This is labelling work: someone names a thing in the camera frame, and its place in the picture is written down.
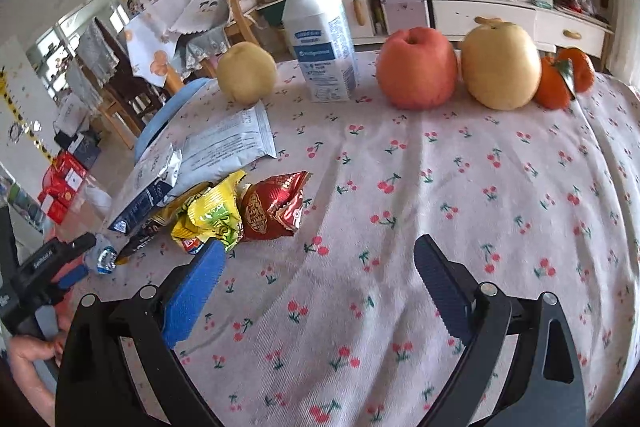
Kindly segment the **person left hand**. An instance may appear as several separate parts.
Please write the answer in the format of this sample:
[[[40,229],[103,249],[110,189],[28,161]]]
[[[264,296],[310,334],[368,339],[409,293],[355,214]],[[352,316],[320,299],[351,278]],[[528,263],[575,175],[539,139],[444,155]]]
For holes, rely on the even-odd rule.
[[[48,426],[55,424],[54,393],[38,376],[35,361],[62,360],[70,318],[58,315],[60,332],[52,340],[41,340],[29,335],[13,336],[8,343],[9,366],[12,376],[29,404]]]

